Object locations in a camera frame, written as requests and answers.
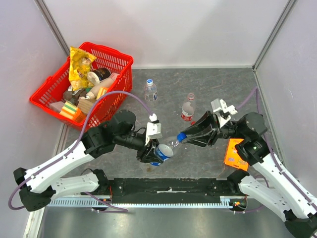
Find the plastic bottle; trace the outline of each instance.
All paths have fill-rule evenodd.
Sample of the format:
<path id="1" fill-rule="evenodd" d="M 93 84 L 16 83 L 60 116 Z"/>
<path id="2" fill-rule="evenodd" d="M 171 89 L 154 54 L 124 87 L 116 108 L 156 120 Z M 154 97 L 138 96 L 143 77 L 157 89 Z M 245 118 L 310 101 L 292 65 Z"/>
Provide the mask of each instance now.
<path id="1" fill-rule="evenodd" d="M 184 101 L 182 106 L 182 118 L 185 121 L 191 121 L 194 117 L 196 108 L 196 100 L 195 95 L 193 93 L 189 93 L 187 99 Z"/>
<path id="2" fill-rule="evenodd" d="M 99 93 L 100 88 L 109 88 L 113 84 L 114 81 L 115 80 L 112 78 L 104 79 L 86 94 L 86 98 L 95 99 Z"/>
<path id="3" fill-rule="evenodd" d="M 185 133 L 179 133 L 178 136 L 172 136 L 162 141 L 156 148 L 155 148 L 155 155 L 161 158 L 163 161 L 168 160 L 169 158 L 177 155 L 180 148 L 182 147 L 182 141 L 186 138 Z M 152 162 L 151 165 L 159 166 L 160 163 Z"/>
<path id="4" fill-rule="evenodd" d="M 153 80 L 148 79 L 144 86 L 145 101 L 155 101 L 158 98 L 158 88 L 153 83 Z"/>

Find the orange package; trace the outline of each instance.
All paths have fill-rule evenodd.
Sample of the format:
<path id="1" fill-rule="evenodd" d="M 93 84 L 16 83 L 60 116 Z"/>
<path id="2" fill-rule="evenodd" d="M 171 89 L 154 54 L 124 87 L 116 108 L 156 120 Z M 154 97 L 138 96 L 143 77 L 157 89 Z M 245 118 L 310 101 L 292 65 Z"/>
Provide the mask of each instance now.
<path id="1" fill-rule="evenodd" d="M 226 155 L 224 156 L 224 164 L 247 171 L 249 164 L 241 159 L 234 146 L 239 144 L 243 139 L 229 139 Z"/>

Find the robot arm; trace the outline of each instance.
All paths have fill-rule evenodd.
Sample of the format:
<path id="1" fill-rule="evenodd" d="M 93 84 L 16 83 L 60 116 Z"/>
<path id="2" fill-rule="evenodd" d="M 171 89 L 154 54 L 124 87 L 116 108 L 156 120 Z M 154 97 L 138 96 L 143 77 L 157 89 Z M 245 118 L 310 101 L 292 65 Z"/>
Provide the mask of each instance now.
<path id="1" fill-rule="evenodd" d="M 21 184 L 27 178 L 31 178 L 19 192 L 21 201 L 28 211 L 35 211 L 48 205 L 51 200 L 61 196 L 73 195 L 81 192 L 94 192 L 104 194 L 108 188 L 108 180 L 102 170 L 94 170 L 84 176 L 61 178 L 66 173 L 86 162 L 96 159 L 102 154 L 111 152 L 116 145 L 125 146 L 137 150 L 137 158 L 143 163 L 159 162 L 160 158 L 154 155 L 158 138 L 161 138 L 161 124 L 156 115 L 150 116 L 147 128 L 143 134 L 134 131 L 136 117 L 128 110 L 121 110 L 110 121 L 89 129 L 82 137 L 76 148 L 67 156 L 76 143 L 54 156 L 45 163 L 26 170 L 18 168 L 14 171 L 17 184 Z M 34 174 L 43 167 L 52 164 L 47 169 Z"/>
<path id="2" fill-rule="evenodd" d="M 317 199 L 270 152 L 262 138 L 267 131 L 263 116 L 248 113 L 238 121 L 230 121 L 230 115 L 236 113 L 233 106 L 226 110 L 227 105 L 219 99 L 211 105 L 213 112 L 207 111 L 194 125 L 182 131 L 187 135 L 182 143 L 206 147 L 214 145 L 220 138 L 244 139 L 236 145 L 237 153 L 272 182 L 276 191 L 261 185 L 243 170 L 235 171 L 228 180 L 234 181 L 242 193 L 252 196 L 278 215 L 295 237 L 310 238 L 317 231 Z"/>

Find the yellow chip bag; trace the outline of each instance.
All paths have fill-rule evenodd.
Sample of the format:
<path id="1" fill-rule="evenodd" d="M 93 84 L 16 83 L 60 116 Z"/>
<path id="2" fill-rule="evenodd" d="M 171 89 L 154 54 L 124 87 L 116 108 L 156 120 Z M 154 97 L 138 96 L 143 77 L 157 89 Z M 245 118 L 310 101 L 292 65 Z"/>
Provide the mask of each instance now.
<path id="1" fill-rule="evenodd" d="M 70 47 L 69 82 L 73 91 L 84 88 L 92 88 L 94 85 L 87 80 L 87 74 L 91 70 L 92 62 L 96 56 L 82 49 Z"/>

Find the red plastic basket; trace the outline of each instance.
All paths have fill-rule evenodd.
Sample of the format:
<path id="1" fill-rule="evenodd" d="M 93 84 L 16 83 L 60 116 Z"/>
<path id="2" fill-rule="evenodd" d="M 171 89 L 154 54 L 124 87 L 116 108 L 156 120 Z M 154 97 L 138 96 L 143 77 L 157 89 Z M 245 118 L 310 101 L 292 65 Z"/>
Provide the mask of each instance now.
<path id="1" fill-rule="evenodd" d="M 120 53 L 112 48 L 95 45 L 90 42 L 83 43 L 79 48 L 90 52 L 97 57 L 92 64 L 93 69 L 106 67 L 111 72 L 119 74 L 116 81 L 108 89 L 108 92 L 117 90 L 126 92 L 131 91 L 131 66 L 133 63 L 133 58 L 131 56 Z M 64 92 L 70 86 L 68 80 L 69 63 L 70 58 L 68 57 L 66 63 L 59 69 L 59 71 L 53 76 L 48 77 L 43 85 L 30 97 L 30 102 L 44 110 L 46 113 L 58 118 L 63 123 L 81 130 L 84 125 L 84 120 L 75 122 L 50 109 L 50 103 L 62 101 Z M 120 107 L 125 97 L 126 95 L 124 94 L 113 94 L 99 102 L 92 113 L 86 130 L 109 120 Z"/>

